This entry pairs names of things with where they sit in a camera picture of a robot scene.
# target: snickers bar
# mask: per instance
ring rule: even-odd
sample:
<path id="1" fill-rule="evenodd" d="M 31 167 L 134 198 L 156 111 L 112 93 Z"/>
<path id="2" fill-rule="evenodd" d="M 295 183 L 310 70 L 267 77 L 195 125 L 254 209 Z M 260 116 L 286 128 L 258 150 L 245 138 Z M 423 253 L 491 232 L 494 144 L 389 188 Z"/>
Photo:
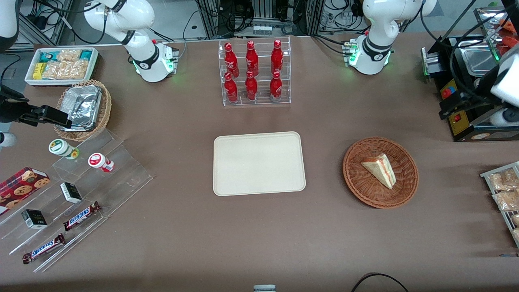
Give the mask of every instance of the snickers bar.
<path id="1" fill-rule="evenodd" d="M 59 234 L 58 237 L 49 241 L 48 243 L 40 246 L 38 249 L 33 250 L 31 253 L 27 253 L 23 255 L 23 264 L 28 264 L 35 260 L 37 257 L 41 256 L 44 253 L 48 253 L 51 249 L 65 244 L 65 237 L 63 234 Z"/>
<path id="2" fill-rule="evenodd" d="M 75 225 L 78 225 L 79 223 L 81 223 L 83 220 L 90 217 L 92 214 L 94 214 L 94 212 L 96 212 L 99 209 L 101 209 L 101 206 L 99 206 L 98 202 L 95 201 L 92 205 L 88 206 L 88 208 L 83 210 L 81 213 L 72 217 L 72 219 L 70 219 L 69 221 L 65 222 L 63 224 L 65 226 L 65 231 L 72 229 L 72 227 L 74 227 Z"/>

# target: aluminum foil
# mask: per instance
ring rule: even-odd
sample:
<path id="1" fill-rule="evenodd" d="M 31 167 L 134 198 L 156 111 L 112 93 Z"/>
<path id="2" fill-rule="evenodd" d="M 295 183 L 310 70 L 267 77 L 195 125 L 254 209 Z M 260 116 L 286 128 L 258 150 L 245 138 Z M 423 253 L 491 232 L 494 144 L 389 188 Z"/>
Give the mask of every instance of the aluminum foil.
<path id="1" fill-rule="evenodd" d="M 72 127 L 63 131 L 92 131 L 99 113 L 102 90 L 95 85 L 72 87 L 65 93 L 60 110 L 69 115 Z"/>

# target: acrylic display rack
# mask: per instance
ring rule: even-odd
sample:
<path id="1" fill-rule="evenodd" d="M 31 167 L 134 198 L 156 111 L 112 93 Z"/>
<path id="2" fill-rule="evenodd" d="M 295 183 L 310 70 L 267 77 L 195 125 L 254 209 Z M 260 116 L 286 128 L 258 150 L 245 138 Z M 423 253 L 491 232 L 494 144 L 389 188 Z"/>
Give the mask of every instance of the acrylic display rack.
<path id="1" fill-rule="evenodd" d="M 486 181 L 486 183 L 488 185 L 488 188 L 492 192 L 492 198 L 494 200 L 495 200 L 495 195 L 498 192 L 495 190 L 495 188 L 492 185 L 492 183 L 490 182 L 488 176 L 490 176 L 492 174 L 495 174 L 497 172 L 502 172 L 502 171 L 510 169 L 510 168 L 512 168 L 514 170 L 515 175 L 517 175 L 517 177 L 519 178 L 519 162 L 514 162 L 514 163 L 511 163 L 511 164 L 508 164 L 508 165 L 496 168 L 494 170 L 487 171 L 487 172 L 485 172 L 483 174 L 480 174 L 480 176 L 485 179 L 485 181 Z M 514 229 L 518 228 L 518 226 L 512 221 L 511 217 L 516 215 L 516 214 L 518 214 L 519 211 L 502 211 L 502 210 L 500 210 L 500 212 L 501 212 L 501 215 L 503 215 L 504 221 L 507 224 L 507 227 L 510 230 L 510 233 L 512 234 L 512 231 Z M 515 236 L 513 236 L 513 234 L 512 234 L 512 238 L 515 241 L 515 245 L 519 248 L 519 241 L 515 238 Z"/>
<path id="2" fill-rule="evenodd" d="M 276 39 L 281 41 L 281 50 L 283 51 L 283 68 L 280 72 L 280 79 L 283 83 L 283 86 L 281 87 L 281 100 L 279 102 L 272 102 L 270 100 L 270 81 L 272 80 L 272 72 L 270 70 L 270 55 L 272 54 L 274 40 Z M 258 94 L 255 101 L 250 101 L 247 98 L 247 91 L 245 89 L 245 80 L 247 79 L 247 63 L 245 61 L 245 56 L 247 54 L 247 41 L 249 41 L 249 39 L 227 39 L 220 41 L 218 44 L 218 63 L 220 65 L 220 82 L 222 84 L 222 99 L 224 106 L 276 105 L 290 103 L 292 101 L 292 74 L 290 64 L 290 56 L 292 51 L 290 38 L 266 37 L 254 39 L 254 46 L 259 58 L 259 75 L 256 77 L 258 83 Z M 225 43 L 231 43 L 233 45 L 233 51 L 238 58 L 238 69 L 240 70 L 240 75 L 238 78 L 234 78 L 234 81 L 238 86 L 237 103 L 230 103 L 225 93 L 224 74 L 227 72 L 227 67 L 225 66 L 225 50 L 223 48 Z"/>
<path id="3" fill-rule="evenodd" d="M 10 255 L 18 257 L 20 264 L 24 254 L 63 233 L 65 245 L 39 256 L 27 265 L 34 272 L 47 270 L 152 179 L 146 169 L 128 153 L 122 140 L 109 130 L 105 129 L 88 138 L 77 148 L 80 151 L 77 159 L 67 160 L 63 157 L 55 162 L 46 171 L 51 182 L 40 193 L 33 194 L 5 214 L 6 218 L 0 222 L 0 244 L 10 251 Z M 87 160 L 94 152 L 100 152 L 113 161 L 114 170 L 103 172 L 90 167 Z M 72 204 L 65 200 L 60 188 L 64 181 L 76 185 L 83 198 L 80 203 Z M 102 209 L 65 232 L 63 223 L 95 201 Z M 40 210 L 48 226 L 41 230 L 27 228 L 21 216 L 24 209 Z"/>

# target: stainless steel tray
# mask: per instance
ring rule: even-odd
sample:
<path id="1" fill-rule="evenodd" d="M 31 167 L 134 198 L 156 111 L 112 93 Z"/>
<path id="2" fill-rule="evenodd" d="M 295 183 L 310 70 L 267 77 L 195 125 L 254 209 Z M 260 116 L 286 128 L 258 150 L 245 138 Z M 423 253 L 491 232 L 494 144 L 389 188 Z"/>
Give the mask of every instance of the stainless steel tray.
<path id="1" fill-rule="evenodd" d="M 459 43 L 461 47 L 479 42 L 478 39 L 471 39 Z M 459 49 L 461 56 L 469 74 L 474 77 L 482 77 L 497 65 L 494 55 L 490 51 L 487 43 Z"/>

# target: sandwich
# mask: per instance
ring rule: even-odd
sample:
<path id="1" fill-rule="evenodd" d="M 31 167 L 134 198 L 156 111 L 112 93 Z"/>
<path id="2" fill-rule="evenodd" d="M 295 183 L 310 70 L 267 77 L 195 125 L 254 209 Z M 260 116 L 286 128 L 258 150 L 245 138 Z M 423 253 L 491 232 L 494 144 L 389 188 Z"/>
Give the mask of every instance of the sandwich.
<path id="1" fill-rule="evenodd" d="M 393 168 L 391 168 L 389 159 L 385 154 L 381 154 L 377 157 L 366 158 L 361 162 L 361 164 L 383 185 L 393 189 L 394 184 L 397 182 L 397 178 L 394 176 Z"/>

